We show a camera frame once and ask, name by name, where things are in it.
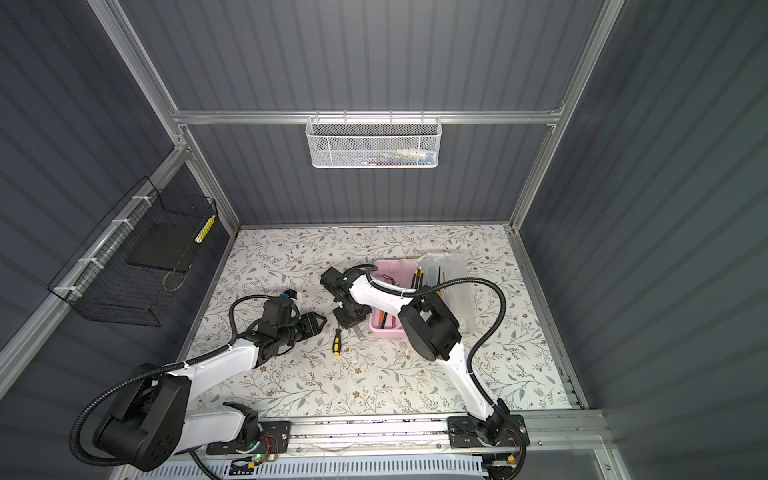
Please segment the small yellow black screwdriver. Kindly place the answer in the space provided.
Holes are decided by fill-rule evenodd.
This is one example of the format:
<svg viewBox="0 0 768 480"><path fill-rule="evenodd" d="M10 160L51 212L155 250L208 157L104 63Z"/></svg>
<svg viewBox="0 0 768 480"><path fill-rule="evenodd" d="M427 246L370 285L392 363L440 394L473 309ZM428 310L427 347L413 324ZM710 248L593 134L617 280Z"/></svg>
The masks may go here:
<svg viewBox="0 0 768 480"><path fill-rule="evenodd" d="M342 346L342 329L340 327L337 327L335 329L333 345L332 345L332 353L334 356L341 355L341 346Z"/></svg>

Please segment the yellow black utility knife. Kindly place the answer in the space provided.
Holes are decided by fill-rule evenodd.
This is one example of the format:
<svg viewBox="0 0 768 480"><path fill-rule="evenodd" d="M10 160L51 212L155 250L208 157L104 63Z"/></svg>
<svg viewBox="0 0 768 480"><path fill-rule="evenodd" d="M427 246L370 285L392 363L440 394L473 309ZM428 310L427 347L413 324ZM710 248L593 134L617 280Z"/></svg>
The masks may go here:
<svg viewBox="0 0 768 480"><path fill-rule="evenodd" d="M418 267L413 274L411 281L411 289L418 290L422 285L423 270Z"/></svg>

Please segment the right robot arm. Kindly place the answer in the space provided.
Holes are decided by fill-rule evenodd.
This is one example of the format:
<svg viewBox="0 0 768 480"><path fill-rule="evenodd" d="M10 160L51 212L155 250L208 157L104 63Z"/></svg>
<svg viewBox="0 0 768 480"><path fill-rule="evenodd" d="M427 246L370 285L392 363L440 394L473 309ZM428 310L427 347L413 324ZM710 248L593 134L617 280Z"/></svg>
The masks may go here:
<svg viewBox="0 0 768 480"><path fill-rule="evenodd" d="M373 309L392 314L399 320L411 347L422 358L438 364L459 392L465 409L477 421L477 435L486 445L495 446L512 436L520 447L529 445L522 427L512 419L509 407L485 385L475 372L473 359L480 347L501 326L507 300L494 282L477 277L459 277L435 286L403 289L373 278L372 264L355 265L343 272L331 267L320 283L339 304L333 314L343 328L366 319ZM466 349L459 332L459 321L439 292L460 284L476 284L492 290L499 301L499 313L491 327Z"/></svg>

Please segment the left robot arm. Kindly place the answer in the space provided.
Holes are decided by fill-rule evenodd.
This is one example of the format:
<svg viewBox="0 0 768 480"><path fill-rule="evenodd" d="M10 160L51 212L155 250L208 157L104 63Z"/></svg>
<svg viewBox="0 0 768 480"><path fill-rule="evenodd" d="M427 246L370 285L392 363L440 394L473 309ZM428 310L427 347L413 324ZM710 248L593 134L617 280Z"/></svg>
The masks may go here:
<svg viewBox="0 0 768 480"><path fill-rule="evenodd" d="M191 409L205 391L288 353L327 323L319 313L300 312L289 292L259 299L261 317L234 331L224 346L173 365L144 364L98 397L113 400L92 437L93 446L108 455L104 465L151 471L175 454L213 443L228 443L243 454L269 448L253 408L227 401L213 411Z"/></svg>

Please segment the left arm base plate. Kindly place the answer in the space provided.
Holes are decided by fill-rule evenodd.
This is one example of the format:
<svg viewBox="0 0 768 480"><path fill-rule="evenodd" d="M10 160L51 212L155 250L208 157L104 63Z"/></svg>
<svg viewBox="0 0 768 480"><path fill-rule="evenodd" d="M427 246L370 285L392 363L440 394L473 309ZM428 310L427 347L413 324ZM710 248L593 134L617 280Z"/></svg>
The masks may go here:
<svg viewBox="0 0 768 480"><path fill-rule="evenodd" d="M245 442L235 439L229 442L212 443L205 447L205 453L207 455L283 454L287 452L291 426L289 421L261 422L257 439Z"/></svg>

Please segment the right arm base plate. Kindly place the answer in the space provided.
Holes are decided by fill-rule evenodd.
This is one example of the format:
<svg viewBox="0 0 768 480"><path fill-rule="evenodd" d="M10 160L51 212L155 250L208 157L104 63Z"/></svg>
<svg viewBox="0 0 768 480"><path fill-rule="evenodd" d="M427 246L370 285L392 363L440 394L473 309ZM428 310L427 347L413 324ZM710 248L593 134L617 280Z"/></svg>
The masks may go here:
<svg viewBox="0 0 768 480"><path fill-rule="evenodd" d="M506 419L493 417L489 421L469 415L451 416L446 422L449 443L455 449L530 445L527 427L520 415L510 415Z"/></svg>

